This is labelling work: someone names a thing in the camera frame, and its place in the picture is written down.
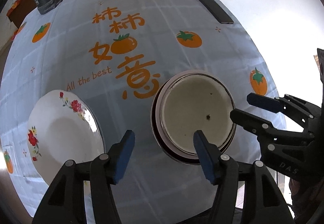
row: red flower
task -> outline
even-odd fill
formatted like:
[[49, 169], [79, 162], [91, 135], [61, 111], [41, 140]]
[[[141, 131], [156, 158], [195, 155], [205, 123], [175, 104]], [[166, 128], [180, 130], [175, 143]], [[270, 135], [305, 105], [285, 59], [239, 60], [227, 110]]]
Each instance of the red flower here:
[[30, 144], [32, 146], [35, 146], [38, 143], [38, 140], [36, 139], [36, 137], [33, 135], [33, 132], [31, 130], [29, 130], [29, 134], [28, 134], [28, 141], [30, 142]]
[[75, 113], [81, 111], [81, 104], [77, 100], [71, 102], [71, 107]]

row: silver screw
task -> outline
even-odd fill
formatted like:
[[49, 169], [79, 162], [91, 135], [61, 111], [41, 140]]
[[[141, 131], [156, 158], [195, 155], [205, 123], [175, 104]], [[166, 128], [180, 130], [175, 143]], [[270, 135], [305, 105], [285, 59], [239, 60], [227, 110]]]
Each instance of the silver screw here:
[[72, 166], [73, 165], [73, 160], [68, 160], [65, 162], [66, 166]]
[[100, 160], [106, 160], [106, 159], [108, 159], [108, 155], [107, 154], [101, 154], [100, 156], [99, 156], [99, 159]]
[[221, 160], [224, 160], [224, 161], [229, 160], [229, 155], [226, 155], [226, 154], [221, 155]]
[[262, 161], [260, 161], [260, 160], [255, 161], [255, 165], [256, 165], [257, 167], [263, 167], [263, 163], [262, 163]]
[[274, 150], [274, 145], [273, 145], [273, 144], [269, 144], [269, 145], [268, 145], [268, 149], [269, 149], [270, 151], [273, 151], [273, 150]]

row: white plate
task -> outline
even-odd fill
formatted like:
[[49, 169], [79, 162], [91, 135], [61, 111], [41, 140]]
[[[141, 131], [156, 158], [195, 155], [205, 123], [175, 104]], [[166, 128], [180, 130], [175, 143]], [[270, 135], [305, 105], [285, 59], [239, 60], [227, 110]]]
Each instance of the white plate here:
[[[28, 120], [31, 159], [50, 185], [69, 159], [87, 162], [104, 153], [103, 139], [89, 108], [75, 94], [53, 90], [41, 97]], [[90, 193], [85, 182], [85, 194]]]
[[198, 164], [193, 134], [202, 130], [221, 152], [230, 145], [236, 126], [229, 115], [233, 99], [218, 79], [200, 70], [189, 70], [168, 80], [152, 106], [152, 129], [162, 149], [172, 158]]

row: tablecloth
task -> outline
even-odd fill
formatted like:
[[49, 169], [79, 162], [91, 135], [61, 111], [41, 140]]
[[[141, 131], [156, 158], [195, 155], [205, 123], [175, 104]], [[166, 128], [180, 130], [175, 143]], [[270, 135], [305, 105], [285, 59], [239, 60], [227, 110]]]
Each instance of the tablecloth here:
[[[135, 132], [125, 176], [112, 186], [122, 223], [172, 224], [212, 206], [216, 187], [201, 167], [168, 157], [151, 131], [154, 95], [175, 74], [207, 71], [226, 85], [237, 108], [285, 128], [283, 115], [248, 105], [250, 92], [275, 97], [276, 86], [250, 36], [215, 1], [234, 24], [220, 24], [198, 0], [63, 0], [45, 15], [35, 9], [25, 18], [1, 83], [0, 137], [31, 216], [48, 186], [30, 159], [27, 121], [51, 90], [72, 91], [91, 108], [107, 150], [127, 129]], [[226, 153], [252, 163], [260, 158], [256, 136], [238, 126]], [[94, 223], [90, 196], [85, 204]]]

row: black smartphone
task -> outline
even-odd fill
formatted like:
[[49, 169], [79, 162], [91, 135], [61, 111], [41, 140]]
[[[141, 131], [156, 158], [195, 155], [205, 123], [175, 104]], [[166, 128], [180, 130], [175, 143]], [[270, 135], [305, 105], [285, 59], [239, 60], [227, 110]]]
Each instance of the black smartphone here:
[[215, 0], [199, 0], [221, 24], [233, 24], [231, 17], [216, 3]]

